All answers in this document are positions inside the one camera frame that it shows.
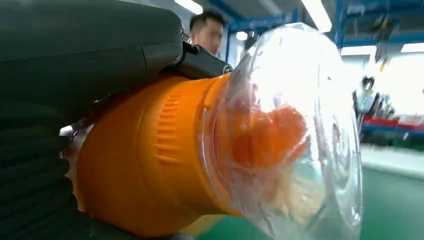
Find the transparent plastic dome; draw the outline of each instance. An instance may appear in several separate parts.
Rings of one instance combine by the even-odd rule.
[[[273,239],[359,239],[361,158],[343,69],[325,35],[281,26],[250,48],[204,111],[214,117],[201,140],[216,194]]]

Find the man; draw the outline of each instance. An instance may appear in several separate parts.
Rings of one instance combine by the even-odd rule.
[[[216,55],[220,49],[225,24],[224,17],[212,10],[193,16],[190,20],[192,43]]]

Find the ceiling light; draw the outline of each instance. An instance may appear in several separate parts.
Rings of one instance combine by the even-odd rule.
[[[248,34],[244,31],[239,31],[235,34],[235,37],[240,41],[246,41],[248,39]]]
[[[376,46],[346,46],[341,49],[340,55],[373,55],[376,50]]]
[[[321,33],[331,31],[332,23],[321,0],[301,0],[307,12]]]
[[[194,14],[203,13],[203,7],[193,0],[175,0],[175,2]]]
[[[408,43],[404,44],[401,53],[418,53],[424,52],[424,43]]]

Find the green floor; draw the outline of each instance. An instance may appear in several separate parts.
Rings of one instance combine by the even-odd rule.
[[[364,216],[361,240],[424,239],[424,179],[366,168],[363,185]],[[246,219],[229,216],[198,239],[268,238]]]

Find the ribbed black hose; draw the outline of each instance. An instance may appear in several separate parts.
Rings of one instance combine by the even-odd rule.
[[[78,211],[69,164],[59,158],[68,144],[58,136],[60,114],[4,99],[1,109],[0,239],[138,239]]]

